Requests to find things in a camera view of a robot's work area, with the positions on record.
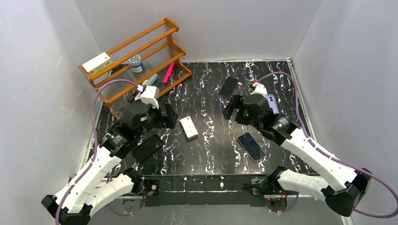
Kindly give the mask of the purple phone case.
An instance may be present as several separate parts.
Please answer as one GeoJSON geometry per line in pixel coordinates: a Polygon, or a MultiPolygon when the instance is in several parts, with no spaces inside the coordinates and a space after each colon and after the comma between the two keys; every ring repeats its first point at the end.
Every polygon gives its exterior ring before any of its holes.
{"type": "Polygon", "coordinates": [[[274,115],[279,114],[278,104],[273,94],[267,94],[266,99],[274,115]]]}

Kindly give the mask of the black smartphone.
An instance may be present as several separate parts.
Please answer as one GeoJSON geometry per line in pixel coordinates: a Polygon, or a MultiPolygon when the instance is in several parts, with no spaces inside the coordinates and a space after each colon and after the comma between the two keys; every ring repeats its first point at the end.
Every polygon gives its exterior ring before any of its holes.
{"type": "Polygon", "coordinates": [[[248,132],[240,135],[237,138],[237,142],[246,151],[253,162],[259,162],[266,156],[263,149],[248,132]]]}

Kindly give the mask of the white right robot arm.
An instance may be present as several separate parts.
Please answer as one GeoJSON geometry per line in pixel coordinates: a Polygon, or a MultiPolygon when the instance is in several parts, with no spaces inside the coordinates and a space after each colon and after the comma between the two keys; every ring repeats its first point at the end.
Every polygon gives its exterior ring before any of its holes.
{"type": "Polygon", "coordinates": [[[279,166],[267,178],[246,184],[246,188],[252,188],[254,195],[295,191],[322,200],[341,216],[353,213],[371,181],[367,169],[360,172],[322,155],[296,121],[279,114],[270,95],[233,95],[223,111],[224,118],[229,120],[235,109],[238,124],[253,126],[263,137],[294,153],[319,174],[308,176],[279,166]]]}

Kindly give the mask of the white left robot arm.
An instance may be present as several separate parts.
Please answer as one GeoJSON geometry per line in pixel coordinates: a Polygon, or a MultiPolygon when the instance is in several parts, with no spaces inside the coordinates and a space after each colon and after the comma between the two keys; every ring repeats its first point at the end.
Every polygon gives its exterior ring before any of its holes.
{"type": "Polygon", "coordinates": [[[128,154],[145,161],[163,146],[158,135],[142,143],[141,137],[153,128],[173,129],[178,119],[170,103],[158,107],[141,101],[131,102],[121,118],[99,142],[94,153],[74,178],[58,193],[46,195],[42,205],[57,225],[86,225],[91,217],[114,199],[128,193],[144,194],[144,176],[128,168],[102,187],[97,185],[128,154]]]}

